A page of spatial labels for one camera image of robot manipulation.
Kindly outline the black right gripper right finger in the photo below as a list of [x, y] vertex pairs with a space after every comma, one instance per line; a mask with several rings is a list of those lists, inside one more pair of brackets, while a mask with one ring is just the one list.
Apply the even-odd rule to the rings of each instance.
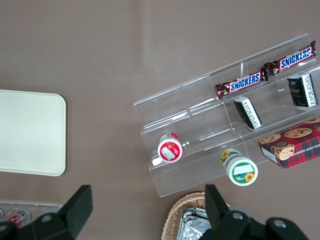
[[204, 240], [247, 240], [251, 220], [239, 210], [230, 210], [214, 184], [205, 186], [205, 211], [211, 228]]

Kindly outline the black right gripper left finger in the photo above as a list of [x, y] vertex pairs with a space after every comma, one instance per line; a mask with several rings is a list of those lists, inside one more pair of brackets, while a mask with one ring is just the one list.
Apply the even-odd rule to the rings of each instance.
[[92, 186], [82, 185], [58, 212], [31, 224], [34, 240], [75, 240], [93, 212]]

